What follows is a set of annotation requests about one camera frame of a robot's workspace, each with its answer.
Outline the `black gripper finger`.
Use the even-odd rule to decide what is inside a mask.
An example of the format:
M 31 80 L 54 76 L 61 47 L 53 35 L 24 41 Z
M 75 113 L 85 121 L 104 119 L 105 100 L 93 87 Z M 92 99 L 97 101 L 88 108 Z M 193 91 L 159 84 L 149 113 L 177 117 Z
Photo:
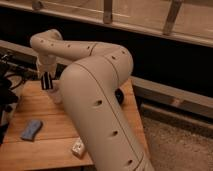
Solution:
M 48 89 L 53 89 L 52 77 L 49 73 L 48 73 Z
M 42 87 L 43 90 L 46 90 L 45 76 L 41 77 L 41 87 Z

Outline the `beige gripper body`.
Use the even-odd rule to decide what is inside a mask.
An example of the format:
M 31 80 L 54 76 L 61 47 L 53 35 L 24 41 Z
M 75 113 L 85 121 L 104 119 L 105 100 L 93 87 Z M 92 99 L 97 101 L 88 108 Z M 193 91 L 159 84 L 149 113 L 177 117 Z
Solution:
M 57 63 L 55 57 L 38 56 L 36 60 L 37 74 L 41 78 L 48 73 L 52 78 L 55 77 Z

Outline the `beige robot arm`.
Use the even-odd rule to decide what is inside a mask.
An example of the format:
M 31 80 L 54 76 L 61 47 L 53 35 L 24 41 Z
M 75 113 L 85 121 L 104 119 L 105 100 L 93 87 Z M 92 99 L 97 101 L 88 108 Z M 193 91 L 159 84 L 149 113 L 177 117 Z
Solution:
M 51 29 L 30 38 L 38 75 L 48 89 L 58 57 L 71 61 L 59 91 L 97 171 L 155 171 L 130 127 L 115 91 L 130 77 L 133 59 L 125 47 L 104 42 L 66 41 Z

